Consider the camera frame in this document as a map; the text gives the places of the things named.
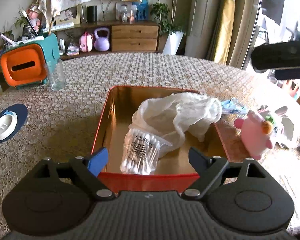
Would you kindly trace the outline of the cotton swab plastic bag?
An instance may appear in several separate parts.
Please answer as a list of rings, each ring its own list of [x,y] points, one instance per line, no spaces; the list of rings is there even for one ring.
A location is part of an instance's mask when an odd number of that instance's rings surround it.
[[[150,175],[157,168],[161,149],[172,144],[161,137],[130,125],[123,143],[120,171]]]

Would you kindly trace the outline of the clear drinking glass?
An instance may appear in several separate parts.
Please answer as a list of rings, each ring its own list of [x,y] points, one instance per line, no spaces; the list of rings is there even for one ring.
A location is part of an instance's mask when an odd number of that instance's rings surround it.
[[[45,64],[45,68],[51,89],[54,91],[63,89],[65,87],[65,76],[62,60],[48,61]]]

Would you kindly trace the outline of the pink doll figure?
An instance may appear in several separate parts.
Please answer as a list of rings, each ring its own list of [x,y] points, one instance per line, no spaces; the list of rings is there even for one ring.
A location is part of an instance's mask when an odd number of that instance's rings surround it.
[[[39,32],[41,26],[40,15],[41,12],[38,9],[37,5],[31,5],[26,11],[28,18],[30,19],[31,24],[34,26],[34,29]]]

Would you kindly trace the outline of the purple kettlebell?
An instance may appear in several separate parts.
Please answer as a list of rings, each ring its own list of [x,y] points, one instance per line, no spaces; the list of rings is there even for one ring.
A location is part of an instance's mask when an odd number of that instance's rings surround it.
[[[98,35],[99,31],[105,31],[107,35],[99,36]],[[97,51],[101,51],[101,52],[108,51],[110,48],[110,42],[109,42],[110,30],[106,27],[97,28],[94,30],[94,35],[95,35],[94,48]]]

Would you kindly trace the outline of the pink toy backpack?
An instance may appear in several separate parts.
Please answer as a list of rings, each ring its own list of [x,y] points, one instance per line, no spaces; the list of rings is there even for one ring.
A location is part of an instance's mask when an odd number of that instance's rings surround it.
[[[91,33],[85,32],[79,39],[79,49],[81,52],[90,52],[93,49],[94,38]]]

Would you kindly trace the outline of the yellow curtain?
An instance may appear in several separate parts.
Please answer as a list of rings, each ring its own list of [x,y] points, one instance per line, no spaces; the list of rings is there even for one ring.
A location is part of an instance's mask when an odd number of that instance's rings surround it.
[[[256,29],[261,0],[219,0],[207,52],[211,61],[242,69]]]

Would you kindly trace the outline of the white standing air conditioner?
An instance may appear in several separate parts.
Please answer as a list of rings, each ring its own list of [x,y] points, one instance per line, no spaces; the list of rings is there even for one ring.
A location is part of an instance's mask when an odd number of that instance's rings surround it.
[[[185,56],[201,59],[206,57],[215,29],[219,3],[220,0],[192,0]]]

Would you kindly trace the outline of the pink plush toy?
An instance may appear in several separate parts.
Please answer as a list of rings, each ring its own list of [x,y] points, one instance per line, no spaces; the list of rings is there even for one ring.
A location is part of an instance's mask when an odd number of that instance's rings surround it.
[[[267,149],[273,149],[274,125],[258,112],[249,111],[245,119],[237,118],[234,126],[241,130],[241,141],[253,159],[260,160]]]

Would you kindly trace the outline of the framed photo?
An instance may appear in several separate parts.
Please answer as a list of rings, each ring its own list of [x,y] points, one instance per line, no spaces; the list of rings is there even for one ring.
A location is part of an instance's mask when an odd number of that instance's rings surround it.
[[[81,22],[81,5],[76,5],[74,7],[65,9],[60,12],[60,14],[56,17],[56,24],[80,24]]]

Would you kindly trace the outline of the orange teal tissue box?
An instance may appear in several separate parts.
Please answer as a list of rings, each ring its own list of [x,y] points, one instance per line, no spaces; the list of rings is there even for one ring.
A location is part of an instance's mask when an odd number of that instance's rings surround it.
[[[46,83],[47,67],[58,62],[59,46],[57,36],[39,36],[30,42],[23,42],[4,52],[0,66],[6,83],[14,88],[34,83]]]

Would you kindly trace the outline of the blue white face mask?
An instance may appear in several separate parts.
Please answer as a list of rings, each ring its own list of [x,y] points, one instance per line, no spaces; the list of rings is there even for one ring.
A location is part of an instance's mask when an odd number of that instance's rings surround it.
[[[246,115],[249,112],[249,108],[239,103],[236,98],[231,98],[229,100],[224,100],[221,102],[222,114],[237,114]]]

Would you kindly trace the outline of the black cylinder speaker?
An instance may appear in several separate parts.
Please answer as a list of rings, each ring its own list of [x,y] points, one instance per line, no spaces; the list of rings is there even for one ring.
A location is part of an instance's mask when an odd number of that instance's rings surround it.
[[[97,22],[97,6],[91,5],[87,7],[87,22],[94,23]]]

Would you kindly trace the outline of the green potted plant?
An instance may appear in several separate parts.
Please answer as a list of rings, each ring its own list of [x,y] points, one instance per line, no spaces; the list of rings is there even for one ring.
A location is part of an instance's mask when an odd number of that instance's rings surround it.
[[[170,35],[176,32],[183,32],[183,28],[175,23],[177,12],[177,0],[172,0],[171,9],[162,0],[158,0],[151,5],[150,15],[158,22],[160,26],[160,35]]]

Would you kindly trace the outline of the white mesh cloth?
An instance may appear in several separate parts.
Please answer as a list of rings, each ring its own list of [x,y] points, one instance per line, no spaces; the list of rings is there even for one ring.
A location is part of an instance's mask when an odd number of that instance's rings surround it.
[[[220,120],[222,105],[205,94],[183,92],[142,102],[132,116],[132,126],[168,141],[159,158],[185,142],[185,132],[202,142],[210,125]]]

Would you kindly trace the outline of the navy coaster white dish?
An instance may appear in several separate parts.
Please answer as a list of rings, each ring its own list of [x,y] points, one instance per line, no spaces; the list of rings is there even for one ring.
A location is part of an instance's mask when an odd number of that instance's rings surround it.
[[[0,143],[11,139],[25,124],[28,109],[18,103],[7,107],[0,113]]]

